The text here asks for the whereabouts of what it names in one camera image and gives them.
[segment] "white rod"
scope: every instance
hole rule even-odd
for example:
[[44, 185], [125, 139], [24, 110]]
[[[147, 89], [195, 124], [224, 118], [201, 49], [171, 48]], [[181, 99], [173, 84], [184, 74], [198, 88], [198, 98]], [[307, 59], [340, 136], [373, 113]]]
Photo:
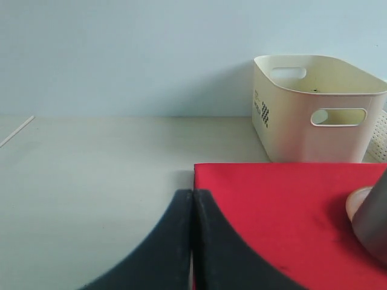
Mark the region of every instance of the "white rod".
[[8, 141], [10, 141], [17, 133], [19, 133], [26, 125], [30, 124], [32, 120], [35, 119], [35, 116], [31, 116], [30, 118], [26, 119], [26, 121], [21, 124], [15, 131], [13, 131], [6, 139], [4, 139], [0, 143], [0, 148], [4, 146]]

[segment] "red surface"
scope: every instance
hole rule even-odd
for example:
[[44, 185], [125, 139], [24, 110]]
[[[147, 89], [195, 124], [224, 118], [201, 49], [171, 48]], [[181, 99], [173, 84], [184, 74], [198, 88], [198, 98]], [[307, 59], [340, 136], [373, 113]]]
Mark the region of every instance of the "red surface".
[[387, 290], [387, 270], [359, 244], [346, 197], [385, 164], [197, 164], [232, 227], [259, 255], [311, 290]]

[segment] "dark gray cylinder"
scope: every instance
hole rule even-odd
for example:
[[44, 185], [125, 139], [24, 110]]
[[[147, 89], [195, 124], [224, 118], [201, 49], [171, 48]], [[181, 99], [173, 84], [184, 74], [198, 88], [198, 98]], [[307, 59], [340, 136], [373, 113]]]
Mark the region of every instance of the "dark gray cylinder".
[[387, 170], [355, 212], [352, 227], [360, 243], [387, 264]]

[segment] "basket handle hole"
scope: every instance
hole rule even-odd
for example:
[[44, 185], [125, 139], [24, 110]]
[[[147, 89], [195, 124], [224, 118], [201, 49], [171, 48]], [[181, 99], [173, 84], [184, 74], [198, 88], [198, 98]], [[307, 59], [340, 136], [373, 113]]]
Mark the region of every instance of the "basket handle hole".
[[312, 114], [310, 121], [315, 126], [358, 126], [366, 116], [364, 109], [319, 109]]
[[306, 68], [273, 68], [270, 77], [273, 79], [303, 79], [307, 75]]

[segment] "light blue wall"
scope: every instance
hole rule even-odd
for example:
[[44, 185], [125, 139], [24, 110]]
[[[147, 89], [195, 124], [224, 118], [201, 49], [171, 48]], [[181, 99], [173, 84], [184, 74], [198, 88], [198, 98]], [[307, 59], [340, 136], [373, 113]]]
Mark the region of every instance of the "light blue wall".
[[387, 79], [386, 11], [384, 0], [2, 0], [0, 114], [249, 115], [261, 54], [328, 54]]

